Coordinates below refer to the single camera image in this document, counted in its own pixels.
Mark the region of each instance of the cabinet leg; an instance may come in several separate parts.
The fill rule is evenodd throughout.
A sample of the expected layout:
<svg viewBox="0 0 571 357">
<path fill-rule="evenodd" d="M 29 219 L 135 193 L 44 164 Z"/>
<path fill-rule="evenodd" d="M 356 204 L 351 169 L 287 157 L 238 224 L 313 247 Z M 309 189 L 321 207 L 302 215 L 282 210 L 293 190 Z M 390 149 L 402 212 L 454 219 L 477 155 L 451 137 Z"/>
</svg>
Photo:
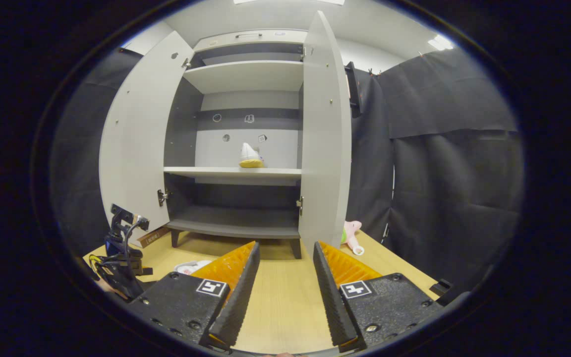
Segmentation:
<svg viewBox="0 0 571 357">
<path fill-rule="evenodd" d="M 171 246 L 173 248 L 177 248 L 177 240 L 179 239 L 179 233 L 181 233 L 182 231 L 179 231 L 177 229 L 172 229 L 171 230 Z"/>
<path fill-rule="evenodd" d="M 295 259 L 301 258 L 301 240 L 300 239 L 290 239 L 290 246 L 292 247 L 292 253 Z"/>
</svg>

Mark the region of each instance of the screw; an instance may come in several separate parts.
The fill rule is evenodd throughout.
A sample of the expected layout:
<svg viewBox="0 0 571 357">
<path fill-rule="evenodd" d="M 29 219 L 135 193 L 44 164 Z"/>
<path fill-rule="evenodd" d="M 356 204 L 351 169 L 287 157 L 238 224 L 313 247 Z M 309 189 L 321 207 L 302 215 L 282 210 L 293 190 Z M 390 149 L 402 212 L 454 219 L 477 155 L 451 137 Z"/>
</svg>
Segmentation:
<svg viewBox="0 0 571 357">
<path fill-rule="evenodd" d="M 372 323 L 371 325 L 367 326 L 367 328 L 365 328 L 365 331 L 367 332 L 376 332 L 378 331 L 379 326 L 376 325 L 375 323 Z"/>
<path fill-rule="evenodd" d="M 200 325 L 200 323 L 197 321 L 191 321 L 188 323 L 188 327 L 192 328 L 193 330 L 199 330 L 202 325 Z"/>
</svg>

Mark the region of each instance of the pink toy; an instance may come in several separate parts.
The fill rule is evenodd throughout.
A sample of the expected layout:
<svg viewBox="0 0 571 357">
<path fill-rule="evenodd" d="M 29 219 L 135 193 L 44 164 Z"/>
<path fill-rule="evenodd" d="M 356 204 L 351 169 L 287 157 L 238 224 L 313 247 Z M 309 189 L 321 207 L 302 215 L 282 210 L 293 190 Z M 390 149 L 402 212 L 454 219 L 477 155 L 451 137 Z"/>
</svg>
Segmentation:
<svg viewBox="0 0 571 357">
<path fill-rule="evenodd" d="M 365 248 L 358 245 L 358 241 L 356 240 L 356 231 L 362 227 L 362 223 L 359 221 L 345 221 L 343 225 L 343 238 L 341 240 L 341 244 L 347 243 L 347 246 L 354 252 L 356 255 L 362 255 L 365 253 Z"/>
</svg>

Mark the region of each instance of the wooden shelf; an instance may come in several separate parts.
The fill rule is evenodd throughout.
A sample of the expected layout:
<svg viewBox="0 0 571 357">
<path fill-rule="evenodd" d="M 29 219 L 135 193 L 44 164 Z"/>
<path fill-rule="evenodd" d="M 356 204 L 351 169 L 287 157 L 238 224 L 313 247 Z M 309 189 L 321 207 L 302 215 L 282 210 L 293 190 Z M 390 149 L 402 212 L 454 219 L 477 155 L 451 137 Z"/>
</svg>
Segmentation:
<svg viewBox="0 0 571 357">
<path fill-rule="evenodd" d="M 303 84 L 303 63 L 297 61 L 238 61 L 207 65 L 184 72 L 202 94 L 227 91 L 299 91 Z"/>
<path fill-rule="evenodd" d="M 186 177 L 228 177 L 234 179 L 300 179 L 301 169 L 246 169 L 241 167 L 165 167 L 165 172 Z"/>
<path fill-rule="evenodd" d="M 299 238 L 299 217 L 296 210 L 189 206 L 172 217 L 166 227 L 225 237 Z"/>
</svg>

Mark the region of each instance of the table surface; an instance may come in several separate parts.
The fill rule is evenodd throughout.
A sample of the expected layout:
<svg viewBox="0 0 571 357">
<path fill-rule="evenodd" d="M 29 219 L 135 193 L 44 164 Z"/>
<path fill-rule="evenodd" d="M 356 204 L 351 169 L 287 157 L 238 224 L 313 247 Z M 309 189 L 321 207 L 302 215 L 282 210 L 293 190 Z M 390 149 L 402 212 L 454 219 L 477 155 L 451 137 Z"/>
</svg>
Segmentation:
<svg viewBox="0 0 571 357">
<path fill-rule="evenodd" d="M 341 251 L 355 257 L 383 275 L 402 273 L 430 298 L 438 296 L 429 290 L 436 281 L 405 262 L 362 231 L 356 232 L 363 255 L 353 254 L 346 244 Z M 143 266 L 152 267 L 153 275 L 138 277 L 143 282 L 159 280 L 183 262 L 215 260 L 252 239 L 216 237 L 182 232 L 179 247 L 171 246 L 168 233 L 142 249 Z M 302 259 L 292 255 L 286 239 L 261 239 L 261 262 L 252 287 L 252 294 L 235 346 L 236 350 L 277 354 L 305 353 L 332 348 L 325 308 L 319 283 L 306 249 Z M 103 246 L 89 254 L 105 255 Z"/>
</svg>

